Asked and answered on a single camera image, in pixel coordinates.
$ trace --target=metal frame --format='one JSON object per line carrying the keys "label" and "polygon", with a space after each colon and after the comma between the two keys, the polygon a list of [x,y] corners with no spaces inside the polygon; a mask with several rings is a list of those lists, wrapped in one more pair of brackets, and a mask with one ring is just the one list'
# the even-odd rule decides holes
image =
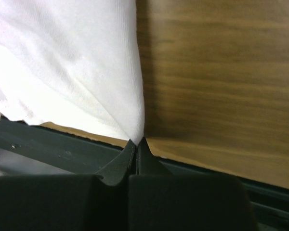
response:
{"label": "metal frame", "polygon": [[[113,160],[121,147],[92,141],[22,122],[0,121],[0,148],[74,172],[95,173]],[[173,174],[208,174],[214,171],[159,159]],[[289,230],[289,190],[239,178],[252,202],[257,220]]]}

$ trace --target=wooden table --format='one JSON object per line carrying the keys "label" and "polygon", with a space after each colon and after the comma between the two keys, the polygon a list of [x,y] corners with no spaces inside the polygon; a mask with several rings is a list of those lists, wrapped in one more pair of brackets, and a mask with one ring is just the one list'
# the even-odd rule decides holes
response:
{"label": "wooden table", "polygon": [[137,0],[137,14],[152,152],[289,188],[289,0]]}

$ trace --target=wood tabletop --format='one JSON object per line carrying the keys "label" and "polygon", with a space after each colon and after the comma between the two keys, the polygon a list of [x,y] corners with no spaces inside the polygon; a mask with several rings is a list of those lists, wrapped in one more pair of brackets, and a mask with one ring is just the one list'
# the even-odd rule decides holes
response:
{"label": "wood tabletop", "polygon": [[289,0],[137,0],[137,39],[155,155],[289,188]]}

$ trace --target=cloth fold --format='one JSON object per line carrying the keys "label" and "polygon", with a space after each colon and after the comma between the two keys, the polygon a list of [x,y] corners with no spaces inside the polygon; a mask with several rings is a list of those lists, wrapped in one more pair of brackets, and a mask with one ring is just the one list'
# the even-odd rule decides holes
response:
{"label": "cloth fold", "polygon": [[0,0],[0,114],[137,144],[135,0]]}

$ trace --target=ribbed fabric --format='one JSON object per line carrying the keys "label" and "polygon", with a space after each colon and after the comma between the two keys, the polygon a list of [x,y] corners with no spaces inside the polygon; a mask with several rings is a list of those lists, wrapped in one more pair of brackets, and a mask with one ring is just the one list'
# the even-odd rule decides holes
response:
{"label": "ribbed fabric", "polygon": [[0,113],[138,143],[135,0],[0,0]]}

